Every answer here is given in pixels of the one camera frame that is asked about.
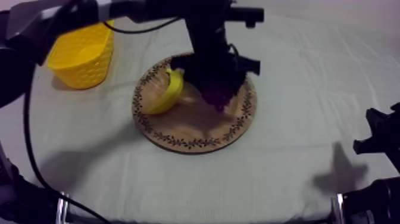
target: wooden plate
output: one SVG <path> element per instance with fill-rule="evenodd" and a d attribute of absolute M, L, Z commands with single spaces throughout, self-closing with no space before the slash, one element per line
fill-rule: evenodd
<path fill-rule="evenodd" d="M 251 80 L 240 88 L 223 112 L 217 112 L 200 92 L 185 82 L 179 102 L 159 115 L 143 114 L 167 89 L 171 58 L 151 67 L 135 89 L 132 112 L 141 132 L 155 145 L 184 154 L 209 153 L 237 140 L 253 121 L 257 95 Z"/>

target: yellow object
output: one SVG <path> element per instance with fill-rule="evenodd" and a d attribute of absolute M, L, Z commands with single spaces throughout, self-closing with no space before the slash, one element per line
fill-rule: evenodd
<path fill-rule="evenodd" d="M 167 90 L 146 111 L 146 114 L 161 114 L 169 110 L 178 100 L 183 89 L 183 72 L 167 69 L 170 84 Z"/>
<path fill-rule="evenodd" d="M 96 24 L 60 36 L 47 65 L 69 87 L 87 89 L 107 76 L 113 48 L 113 31 Z"/>

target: yellow cup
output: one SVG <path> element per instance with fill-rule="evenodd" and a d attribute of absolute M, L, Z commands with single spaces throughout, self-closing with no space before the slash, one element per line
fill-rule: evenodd
<path fill-rule="evenodd" d="M 114 32 L 100 23 L 60 36 L 47 65 L 69 87 L 87 89 L 107 76 L 113 49 Z"/>

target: wire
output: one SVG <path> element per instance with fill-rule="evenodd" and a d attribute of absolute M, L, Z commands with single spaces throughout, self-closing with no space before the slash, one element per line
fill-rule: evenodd
<path fill-rule="evenodd" d="M 58 20 L 59 17 L 61 17 L 66 11 L 71 10 L 71 8 L 75 4 L 79 3 L 80 1 L 81 0 L 69 0 L 66 4 L 64 4 L 56 12 L 52 21 L 50 21 L 50 24 L 49 24 L 46 32 L 50 31 L 51 27 L 57 22 L 56 20 Z M 90 208 L 84 206 L 83 204 L 80 204 L 77 201 L 72 200 L 71 198 L 66 197 L 65 195 L 62 195 L 60 192 L 55 190 L 52 186 L 50 186 L 50 184 L 48 184 L 46 182 L 46 180 L 43 178 L 42 174 L 40 173 L 40 170 L 36 163 L 35 155 L 33 154 L 32 140 L 30 139 L 29 108 L 30 108 L 30 98 L 31 98 L 31 94 L 32 94 L 32 84 L 33 84 L 33 74 L 29 77 L 28 85 L 27 85 L 27 88 L 25 91 L 25 99 L 24 99 L 24 106 L 23 106 L 23 125 L 24 125 L 24 137 L 25 137 L 25 143 L 26 143 L 26 151 L 28 154 L 30 165 L 32 166 L 33 172 L 35 173 L 38 181 L 43 185 L 43 187 L 46 190 L 53 193 L 58 198 L 68 201 L 70 204 L 82 209 L 83 211 L 86 211 L 87 213 L 96 217 L 97 219 L 104 222 L 105 224 L 111 224 L 110 221 L 106 220 L 100 214 L 97 214 L 95 211 L 91 210 Z"/>
<path fill-rule="evenodd" d="M 107 28 L 109 28 L 110 30 L 112 30 L 114 32 L 117 32 L 117 33 L 141 34 L 141 33 L 148 33 L 148 32 L 154 31 L 154 30 L 161 29 L 161 28 L 163 28 L 165 26 L 168 26 L 171 23 L 175 23 L 176 21 L 178 21 L 180 19 L 182 19 L 182 18 L 173 18 L 170 21 L 167 21 L 167 22 L 165 22 L 163 24 L 160 24 L 158 26 L 155 26 L 155 27 L 152 27 L 152 28 L 148 28 L 148 29 L 145 29 L 145 30 L 121 30 L 121 29 L 113 27 L 112 25 L 108 24 L 107 22 L 103 22 L 103 24 L 104 24 L 104 26 L 107 26 Z"/>
<path fill-rule="evenodd" d="M 32 81 L 33 78 L 30 80 L 31 82 L 29 83 L 29 86 L 27 87 L 26 93 L 25 93 L 25 99 L 24 99 L 24 107 L 23 107 L 23 121 L 24 121 L 24 137 L 25 137 L 25 143 L 26 143 L 26 151 L 28 153 L 28 158 L 29 162 L 32 166 L 33 172 L 35 173 L 38 181 L 43 185 L 45 189 L 48 191 L 52 192 L 55 194 L 58 198 L 63 199 L 71 203 L 72 205 L 86 211 L 87 213 L 91 214 L 92 216 L 95 216 L 97 219 L 100 221 L 106 223 L 106 224 L 111 224 L 110 221 L 106 220 L 104 217 L 101 215 L 97 214 L 95 211 L 91 210 L 90 208 L 84 206 L 83 204 L 80 204 L 77 201 L 72 200 L 71 198 L 66 197 L 65 195 L 62 195 L 60 192 L 57 190 L 53 189 L 52 186 L 50 186 L 46 180 L 43 178 L 42 174 L 39 171 L 38 165 L 36 164 L 36 159 L 35 155 L 33 154 L 33 148 L 32 148 L 32 141 L 30 139 L 30 125 L 29 125 L 29 108 L 30 108 L 30 97 L 32 93 Z"/>

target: table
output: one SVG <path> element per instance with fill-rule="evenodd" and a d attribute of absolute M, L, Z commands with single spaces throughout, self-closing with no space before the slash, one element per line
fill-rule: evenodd
<path fill-rule="evenodd" d="M 108 77 L 93 89 L 73 91 L 37 68 L 32 140 L 46 180 L 113 220 L 270 223 L 325 217 L 336 193 L 398 175 L 383 154 L 355 155 L 352 141 L 370 136 L 366 109 L 389 113 L 400 100 L 399 36 L 269 15 L 254 30 L 226 28 L 240 54 L 261 60 L 261 76 L 251 75 L 258 108 L 243 137 L 196 156 L 142 137 L 132 119 L 134 87 L 157 61 L 190 51 L 189 37 L 182 21 L 116 34 Z M 21 174 L 38 183 L 22 130 L 20 98 L 0 110 L 0 138 Z"/>

